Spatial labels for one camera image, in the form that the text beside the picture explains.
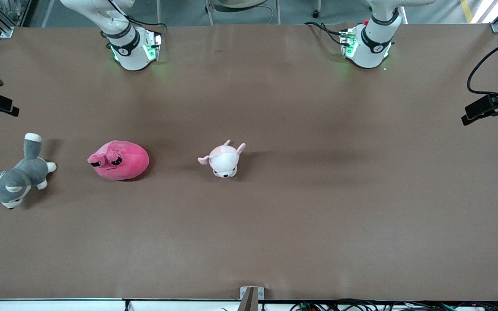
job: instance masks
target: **gray husky plush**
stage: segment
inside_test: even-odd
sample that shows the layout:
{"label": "gray husky plush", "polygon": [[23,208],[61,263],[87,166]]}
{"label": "gray husky plush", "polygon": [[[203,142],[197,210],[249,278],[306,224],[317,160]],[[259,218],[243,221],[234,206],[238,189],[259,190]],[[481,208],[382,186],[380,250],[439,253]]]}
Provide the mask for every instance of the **gray husky plush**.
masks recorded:
{"label": "gray husky plush", "polygon": [[42,138],[38,134],[28,133],[24,136],[24,159],[12,169],[0,173],[0,202],[8,209],[13,209],[22,202],[32,187],[45,189],[45,177],[57,169],[53,162],[46,162],[38,157],[42,150]]}

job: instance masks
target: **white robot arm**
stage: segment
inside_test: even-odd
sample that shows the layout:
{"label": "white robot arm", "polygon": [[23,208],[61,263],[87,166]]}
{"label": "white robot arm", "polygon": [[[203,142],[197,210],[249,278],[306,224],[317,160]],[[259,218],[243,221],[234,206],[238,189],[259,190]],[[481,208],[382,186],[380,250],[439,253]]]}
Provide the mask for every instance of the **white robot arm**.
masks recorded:
{"label": "white robot arm", "polygon": [[121,8],[130,8],[135,0],[61,0],[95,23],[107,40],[115,59],[127,70],[140,70],[158,57],[161,36],[134,26]]}
{"label": "white robot arm", "polygon": [[342,54],[363,68],[378,66],[387,57],[393,34],[401,25],[400,6],[425,6],[435,0],[366,0],[372,7],[368,24],[341,34]]}

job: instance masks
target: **pink plush toy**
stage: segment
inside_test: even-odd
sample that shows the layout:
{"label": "pink plush toy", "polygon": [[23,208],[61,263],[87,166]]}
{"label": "pink plush toy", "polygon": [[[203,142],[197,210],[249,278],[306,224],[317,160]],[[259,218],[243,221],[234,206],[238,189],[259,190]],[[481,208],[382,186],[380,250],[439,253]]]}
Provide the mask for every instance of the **pink plush toy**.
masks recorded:
{"label": "pink plush toy", "polygon": [[237,162],[239,155],[245,149],[245,144],[241,144],[237,150],[229,146],[230,140],[220,147],[216,147],[208,156],[198,158],[202,165],[210,165],[216,177],[234,177],[237,173]]}
{"label": "pink plush toy", "polygon": [[149,165],[149,155],[134,143],[113,140],[95,151],[87,161],[99,176],[123,181],[143,173]]}

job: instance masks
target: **black strap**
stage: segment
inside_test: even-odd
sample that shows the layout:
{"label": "black strap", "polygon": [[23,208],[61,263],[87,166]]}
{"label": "black strap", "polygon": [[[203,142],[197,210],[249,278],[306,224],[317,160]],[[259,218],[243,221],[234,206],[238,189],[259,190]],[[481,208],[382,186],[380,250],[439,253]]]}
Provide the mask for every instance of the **black strap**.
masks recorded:
{"label": "black strap", "polygon": [[389,20],[379,20],[374,17],[374,14],[372,14],[372,22],[381,26],[387,26],[393,24],[397,17],[399,17],[399,8],[395,8],[395,10],[393,10],[393,16],[391,16],[391,19]]}
{"label": "black strap", "polygon": [[111,44],[111,47],[113,47],[113,50],[115,50],[117,53],[119,53],[122,56],[130,56],[133,49],[135,49],[139,43],[140,43],[140,33],[136,30],[136,36],[130,43],[123,45],[122,47],[119,45]]}
{"label": "black strap", "polygon": [[383,43],[373,41],[372,39],[370,39],[368,37],[368,35],[366,35],[366,26],[364,26],[364,28],[362,28],[362,32],[360,33],[360,35],[362,37],[362,42],[367,47],[369,47],[370,51],[374,54],[381,53],[382,51],[384,51],[386,49],[386,47],[388,47],[389,44],[391,43],[391,40],[393,40],[393,37],[391,37],[391,39],[389,39],[389,41],[386,41]]}
{"label": "black strap", "polygon": [[107,39],[120,39],[120,38],[124,37],[125,35],[127,35],[130,32],[130,29],[132,29],[132,23],[128,22],[128,26],[126,27],[126,29],[122,30],[121,33],[108,34],[108,33],[104,33],[103,31],[101,33],[105,34],[105,37]]}

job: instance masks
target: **plush toy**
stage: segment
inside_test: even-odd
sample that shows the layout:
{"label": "plush toy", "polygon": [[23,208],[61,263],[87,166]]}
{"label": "plush toy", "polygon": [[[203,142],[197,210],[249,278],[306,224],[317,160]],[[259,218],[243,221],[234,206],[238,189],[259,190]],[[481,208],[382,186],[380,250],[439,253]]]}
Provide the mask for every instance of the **plush toy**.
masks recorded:
{"label": "plush toy", "polygon": [[242,143],[237,150],[229,146],[229,144],[230,140],[214,148],[208,156],[198,158],[197,160],[201,165],[210,165],[216,177],[234,177],[237,173],[239,155],[245,149],[245,144]]}
{"label": "plush toy", "polygon": [[12,169],[0,173],[0,202],[8,209],[14,209],[22,202],[32,187],[45,189],[48,173],[57,165],[38,157],[42,150],[42,138],[38,134],[24,136],[24,159]]}
{"label": "plush toy", "polygon": [[142,147],[124,140],[104,144],[87,159],[95,172],[113,181],[132,179],[149,166],[149,155]]}

